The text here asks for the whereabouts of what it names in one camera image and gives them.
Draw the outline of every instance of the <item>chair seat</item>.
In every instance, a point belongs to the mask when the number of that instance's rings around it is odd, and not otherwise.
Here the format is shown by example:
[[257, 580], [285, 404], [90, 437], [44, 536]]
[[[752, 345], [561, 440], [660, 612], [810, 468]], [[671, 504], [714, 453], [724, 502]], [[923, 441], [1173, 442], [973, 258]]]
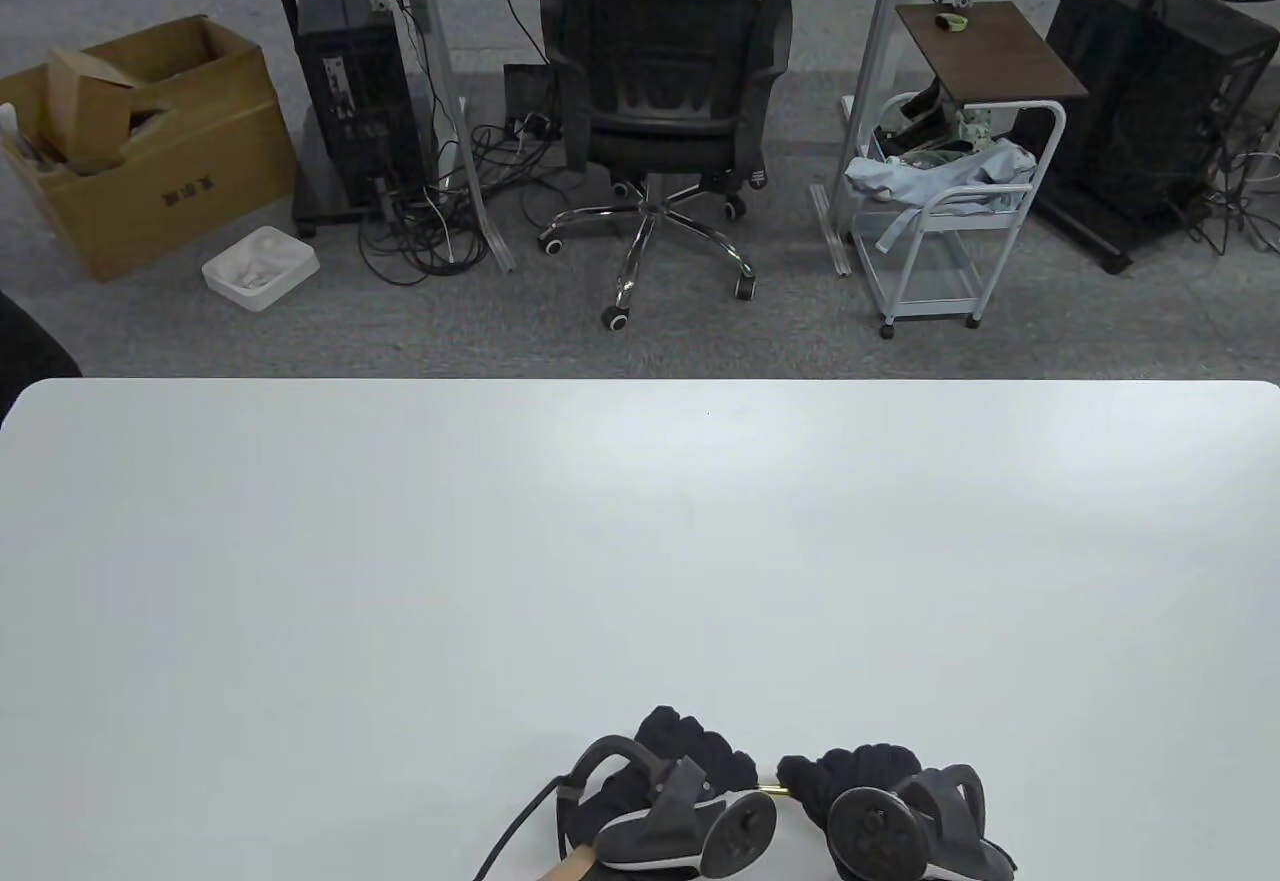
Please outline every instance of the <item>chair seat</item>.
[[733, 166], [732, 137], [664, 137], [591, 128], [590, 160], [612, 172], [632, 174], [701, 174]]

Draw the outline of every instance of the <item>black pc case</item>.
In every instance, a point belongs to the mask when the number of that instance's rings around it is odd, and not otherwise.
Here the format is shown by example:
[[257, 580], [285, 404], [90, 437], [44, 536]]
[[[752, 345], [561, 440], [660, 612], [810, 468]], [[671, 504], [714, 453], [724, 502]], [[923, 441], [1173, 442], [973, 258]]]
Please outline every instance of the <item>black pc case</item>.
[[298, 0], [297, 53], [349, 204], [375, 205], [379, 177], [394, 195], [421, 195], [435, 151], [413, 117], [392, 12], [369, 0]]
[[[1226, 134], [1280, 44], [1280, 32], [1219, 0], [1157, 0], [1142, 26], [1138, 3], [1061, 0], [1047, 38], [1091, 95], [1066, 105], [1042, 200], [1121, 254], [1197, 219]], [[1048, 137], [1039, 113], [1024, 111], [1012, 132], [1037, 152]]]

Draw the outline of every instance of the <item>cardboard box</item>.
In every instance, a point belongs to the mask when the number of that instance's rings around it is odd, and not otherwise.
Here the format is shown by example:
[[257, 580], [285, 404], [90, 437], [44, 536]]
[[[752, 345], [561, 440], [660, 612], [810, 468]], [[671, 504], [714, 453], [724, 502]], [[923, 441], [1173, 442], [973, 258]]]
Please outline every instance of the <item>cardboard box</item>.
[[87, 53], [49, 54], [49, 138], [69, 163], [114, 166], [133, 127], [142, 81]]
[[[90, 61], [55, 53], [49, 64], [0, 79], [0, 101], [12, 101], [23, 133], [60, 160], [41, 172], [13, 145], [3, 149], [92, 277], [122, 277], [293, 191], [293, 142], [257, 45], [192, 17], [87, 54]], [[115, 79], [100, 77], [110, 73], [101, 63], [119, 72]], [[97, 85], [116, 91], [104, 95]], [[110, 118], [88, 134], [87, 105], [95, 99]], [[128, 131], [118, 165], [77, 173], [86, 166], [72, 163], [64, 146], [78, 145], [79, 154], [87, 143], [88, 154], [100, 152], [119, 133], [120, 110]]]

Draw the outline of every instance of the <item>white cable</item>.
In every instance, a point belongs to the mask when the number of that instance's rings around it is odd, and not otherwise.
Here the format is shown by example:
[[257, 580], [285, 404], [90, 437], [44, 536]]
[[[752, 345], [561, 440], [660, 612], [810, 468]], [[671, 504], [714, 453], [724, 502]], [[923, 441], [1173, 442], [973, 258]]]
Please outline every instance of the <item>white cable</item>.
[[[1247, 160], [1249, 158], [1271, 158], [1271, 159], [1275, 159], [1275, 160], [1280, 160], [1280, 152], [1276, 152], [1276, 151], [1245, 151], [1244, 154], [1238, 155], [1238, 158], [1245, 160], [1245, 163], [1247, 163]], [[1265, 178], [1251, 178], [1248, 175], [1245, 175], [1245, 178], [1244, 178], [1244, 183], [1247, 183], [1247, 184], [1263, 184], [1267, 181], [1280, 181], [1280, 173], [1271, 174], [1271, 177], [1265, 177]]]
[[426, 200], [426, 204], [431, 205], [435, 218], [440, 219], [440, 227], [444, 228], [444, 246], [449, 251], [449, 264], [453, 264], [453, 238], [449, 236], [449, 223], [445, 222], [444, 215], [440, 214], [440, 209], [435, 206], [435, 201], [431, 200], [431, 195], [426, 190], [422, 190], [422, 197]]

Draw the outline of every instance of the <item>metal cart frame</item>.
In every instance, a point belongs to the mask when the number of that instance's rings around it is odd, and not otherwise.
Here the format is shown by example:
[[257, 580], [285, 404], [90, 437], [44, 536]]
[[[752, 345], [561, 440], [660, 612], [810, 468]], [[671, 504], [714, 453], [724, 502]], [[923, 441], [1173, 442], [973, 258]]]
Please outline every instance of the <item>metal cart frame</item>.
[[[914, 91], [909, 91], [886, 101], [881, 109], [881, 118], [914, 96]], [[993, 110], [1044, 109], [1053, 114], [1053, 131], [1038, 159], [1032, 181], [1015, 184], [964, 184], [941, 191], [920, 207], [910, 233], [904, 232], [888, 251], [882, 251], [877, 247], [877, 242], [905, 209], [897, 205], [890, 213], [864, 213], [864, 197], [850, 190], [841, 173], [841, 186], [837, 191], [849, 195], [847, 207], [851, 210], [849, 232], [881, 312], [882, 338], [893, 337], [893, 324], [900, 318], [968, 315], [965, 319], [968, 327], [978, 328], [982, 324], [982, 315], [987, 310], [992, 292], [996, 291], [1009, 256], [1018, 245], [1019, 232], [1027, 222], [1036, 192], [1066, 129], [1066, 110], [1052, 100], [986, 101], [972, 106]], [[868, 158], [883, 160], [884, 155], [874, 137], [868, 149]], [[1020, 195], [1021, 200], [1010, 213], [955, 214], [946, 210], [948, 201], [1000, 195]], [[961, 230], [1005, 232], [996, 268], [986, 280], [974, 268], [973, 259], [960, 237]]]

